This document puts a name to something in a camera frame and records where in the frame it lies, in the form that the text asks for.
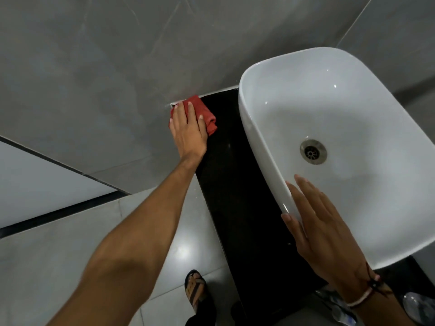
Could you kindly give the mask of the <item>person's left hand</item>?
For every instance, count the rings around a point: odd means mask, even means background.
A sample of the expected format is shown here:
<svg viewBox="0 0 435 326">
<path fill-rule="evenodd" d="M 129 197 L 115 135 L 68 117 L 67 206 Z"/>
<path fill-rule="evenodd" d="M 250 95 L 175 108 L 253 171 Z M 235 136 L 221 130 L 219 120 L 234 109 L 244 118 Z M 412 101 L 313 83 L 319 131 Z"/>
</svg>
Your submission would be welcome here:
<svg viewBox="0 0 435 326">
<path fill-rule="evenodd" d="M 207 139 L 203 117 L 198 119 L 198 128 L 189 128 L 185 109 L 182 103 L 174 108 L 173 119 L 177 124 L 177 137 L 174 142 L 182 161 L 189 162 L 196 167 L 202 161 L 207 150 Z"/>
</svg>

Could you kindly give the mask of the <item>person's right hand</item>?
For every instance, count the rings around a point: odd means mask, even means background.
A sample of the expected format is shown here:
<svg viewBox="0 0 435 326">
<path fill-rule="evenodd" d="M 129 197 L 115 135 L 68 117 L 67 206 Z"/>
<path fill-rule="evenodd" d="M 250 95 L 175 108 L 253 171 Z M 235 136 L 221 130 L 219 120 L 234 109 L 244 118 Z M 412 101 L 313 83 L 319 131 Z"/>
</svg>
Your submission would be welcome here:
<svg viewBox="0 0 435 326">
<path fill-rule="evenodd" d="M 294 199 L 297 185 L 290 182 L 286 182 L 286 185 Z M 361 270 L 367 264 L 362 250 L 336 208 L 333 225 L 321 224 L 313 228 L 303 227 L 303 230 L 306 246 L 296 246 L 297 252 L 319 277 L 335 289 L 339 278 L 347 278 L 350 273 Z"/>
</svg>

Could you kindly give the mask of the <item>red cleaning cloth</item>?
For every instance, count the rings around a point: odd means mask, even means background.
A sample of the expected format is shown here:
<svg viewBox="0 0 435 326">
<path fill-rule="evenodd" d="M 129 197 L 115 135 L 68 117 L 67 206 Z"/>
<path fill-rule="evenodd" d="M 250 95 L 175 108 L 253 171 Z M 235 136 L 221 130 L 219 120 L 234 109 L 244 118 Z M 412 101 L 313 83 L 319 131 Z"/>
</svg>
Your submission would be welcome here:
<svg viewBox="0 0 435 326">
<path fill-rule="evenodd" d="M 198 95 L 194 95 L 192 97 L 189 97 L 185 100 L 182 100 L 181 102 L 177 102 L 177 103 L 172 105 L 171 112 L 170 112 L 170 122 L 168 124 L 168 127 L 170 127 L 170 123 L 171 123 L 172 118 L 173 118 L 174 108 L 179 103 L 182 103 L 184 106 L 187 123 L 189 123 L 189 104 L 190 103 L 193 105 L 196 119 L 199 119 L 200 116 L 203 117 L 205 131 L 206 131 L 206 134 L 205 134 L 206 137 L 212 135 L 217 130 L 215 115 L 207 108 L 207 106 L 203 103 L 203 101 L 201 100 L 201 98 Z"/>
</svg>

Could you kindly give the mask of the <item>person's left forearm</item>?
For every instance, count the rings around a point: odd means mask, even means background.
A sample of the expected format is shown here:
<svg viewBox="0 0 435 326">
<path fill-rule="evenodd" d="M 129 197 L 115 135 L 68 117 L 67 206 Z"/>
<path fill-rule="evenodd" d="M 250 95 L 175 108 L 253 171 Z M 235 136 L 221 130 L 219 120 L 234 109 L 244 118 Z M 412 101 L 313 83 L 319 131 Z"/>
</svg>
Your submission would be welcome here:
<svg viewBox="0 0 435 326">
<path fill-rule="evenodd" d="M 170 175 L 110 231 L 77 288 L 46 326 L 128 326 L 154 290 L 202 156 L 184 154 Z"/>
</svg>

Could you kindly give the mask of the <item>person's right forearm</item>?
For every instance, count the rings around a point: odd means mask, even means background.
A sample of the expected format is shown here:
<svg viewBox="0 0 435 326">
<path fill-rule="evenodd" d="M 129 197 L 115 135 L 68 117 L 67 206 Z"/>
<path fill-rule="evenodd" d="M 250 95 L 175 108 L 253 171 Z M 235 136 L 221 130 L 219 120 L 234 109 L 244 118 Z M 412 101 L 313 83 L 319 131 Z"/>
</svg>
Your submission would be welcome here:
<svg viewBox="0 0 435 326">
<path fill-rule="evenodd" d="M 416 326 L 391 288 L 368 264 L 339 278 L 336 290 L 365 326 Z"/>
</svg>

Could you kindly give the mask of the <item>metal sink drain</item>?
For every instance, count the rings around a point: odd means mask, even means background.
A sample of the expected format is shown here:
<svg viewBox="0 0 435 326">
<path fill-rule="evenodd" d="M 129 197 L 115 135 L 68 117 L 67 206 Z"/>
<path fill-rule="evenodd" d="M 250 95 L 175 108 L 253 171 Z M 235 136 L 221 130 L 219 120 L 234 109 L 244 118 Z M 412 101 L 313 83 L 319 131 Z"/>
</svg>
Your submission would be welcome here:
<svg viewBox="0 0 435 326">
<path fill-rule="evenodd" d="M 303 160 L 311 165 L 321 165 L 328 158 L 325 146 L 315 139 L 307 138 L 302 141 L 299 150 Z"/>
</svg>

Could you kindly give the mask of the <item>clear plastic bag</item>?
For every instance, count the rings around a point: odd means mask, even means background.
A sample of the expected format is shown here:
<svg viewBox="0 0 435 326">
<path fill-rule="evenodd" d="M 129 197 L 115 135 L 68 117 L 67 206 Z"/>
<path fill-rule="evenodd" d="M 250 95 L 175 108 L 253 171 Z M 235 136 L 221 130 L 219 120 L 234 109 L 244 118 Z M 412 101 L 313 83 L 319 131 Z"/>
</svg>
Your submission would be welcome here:
<svg viewBox="0 0 435 326">
<path fill-rule="evenodd" d="M 435 299 L 408 292 L 402 302 L 405 312 L 413 321 L 422 326 L 435 326 Z"/>
<path fill-rule="evenodd" d="M 344 326 L 357 326 L 356 315 L 350 311 L 336 291 L 317 290 L 314 294 L 321 300 L 322 304 L 329 309 L 337 323 Z"/>
</svg>

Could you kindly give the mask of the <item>white ceramic sink basin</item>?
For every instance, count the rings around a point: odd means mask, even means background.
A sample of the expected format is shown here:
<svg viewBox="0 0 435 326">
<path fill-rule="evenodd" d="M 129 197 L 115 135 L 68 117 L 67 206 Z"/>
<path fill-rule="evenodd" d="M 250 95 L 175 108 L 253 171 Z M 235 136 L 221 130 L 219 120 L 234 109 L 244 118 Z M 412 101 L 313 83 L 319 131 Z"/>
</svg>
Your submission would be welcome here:
<svg viewBox="0 0 435 326">
<path fill-rule="evenodd" d="M 283 213 L 300 219 L 285 183 L 297 174 L 329 197 L 373 269 L 435 241 L 435 145 L 360 60 L 328 47 L 263 60 L 242 74 L 238 105 Z M 303 160 L 307 138 L 325 163 Z"/>
</svg>

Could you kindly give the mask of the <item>black sandal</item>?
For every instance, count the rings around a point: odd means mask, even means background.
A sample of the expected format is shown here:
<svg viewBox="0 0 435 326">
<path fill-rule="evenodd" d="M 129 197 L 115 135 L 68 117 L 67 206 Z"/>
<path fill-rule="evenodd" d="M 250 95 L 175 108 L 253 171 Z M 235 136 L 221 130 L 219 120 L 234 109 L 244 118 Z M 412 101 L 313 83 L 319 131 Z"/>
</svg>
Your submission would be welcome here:
<svg viewBox="0 0 435 326">
<path fill-rule="evenodd" d="M 197 312 L 187 320 L 185 326 L 215 326 L 216 318 L 215 302 L 208 289 L 208 297 L 199 303 Z"/>
</svg>

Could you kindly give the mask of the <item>person's foot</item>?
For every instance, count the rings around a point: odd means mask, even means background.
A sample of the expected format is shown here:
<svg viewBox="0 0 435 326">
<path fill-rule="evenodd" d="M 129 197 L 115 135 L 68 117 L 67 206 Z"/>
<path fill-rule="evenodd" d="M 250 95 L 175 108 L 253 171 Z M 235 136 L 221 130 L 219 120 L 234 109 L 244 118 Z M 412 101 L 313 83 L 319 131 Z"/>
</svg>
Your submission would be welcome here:
<svg viewBox="0 0 435 326">
<path fill-rule="evenodd" d="M 192 270 L 186 276 L 184 287 L 194 312 L 197 312 L 199 303 L 208 297 L 206 281 L 197 270 Z"/>
</svg>

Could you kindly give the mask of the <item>white panel with black trim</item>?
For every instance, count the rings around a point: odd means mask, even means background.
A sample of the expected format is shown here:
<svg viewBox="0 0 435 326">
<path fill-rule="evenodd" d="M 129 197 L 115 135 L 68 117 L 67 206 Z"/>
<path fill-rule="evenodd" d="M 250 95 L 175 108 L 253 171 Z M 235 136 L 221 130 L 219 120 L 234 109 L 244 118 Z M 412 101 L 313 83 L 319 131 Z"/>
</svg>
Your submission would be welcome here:
<svg viewBox="0 0 435 326">
<path fill-rule="evenodd" d="M 0 239 L 129 195 L 0 136 Z"/>
</svg>

